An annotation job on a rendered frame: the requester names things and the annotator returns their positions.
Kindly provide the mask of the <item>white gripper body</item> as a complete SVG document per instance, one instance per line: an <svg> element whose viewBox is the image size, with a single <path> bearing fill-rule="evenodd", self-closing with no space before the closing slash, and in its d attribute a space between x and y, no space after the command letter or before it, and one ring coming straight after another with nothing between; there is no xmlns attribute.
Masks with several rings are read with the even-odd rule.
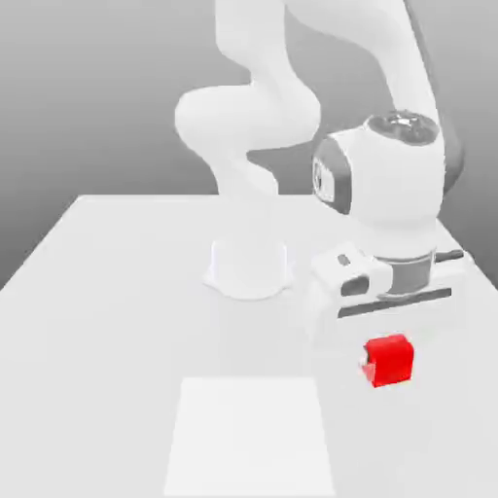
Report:
<svg viewBox="0 0 498 498"><path fill-rule="evenodd" d="M436 265L431 283L403 298L343 297L315 283L315 337L370 339L404 334L427 339L466 321L466 269Z"/></svg>

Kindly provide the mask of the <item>small red cube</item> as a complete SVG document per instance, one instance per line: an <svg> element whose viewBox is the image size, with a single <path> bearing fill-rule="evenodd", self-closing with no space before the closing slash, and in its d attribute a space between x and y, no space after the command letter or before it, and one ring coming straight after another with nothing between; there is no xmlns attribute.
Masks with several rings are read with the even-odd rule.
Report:
<svg viewBox="0 0 498 498"><path fill-rule="evenodd" d="M373 387L396 384L411 379L414 348L402 334L372 338L364 346L375 362L375 379L369 380Z"/></svg>

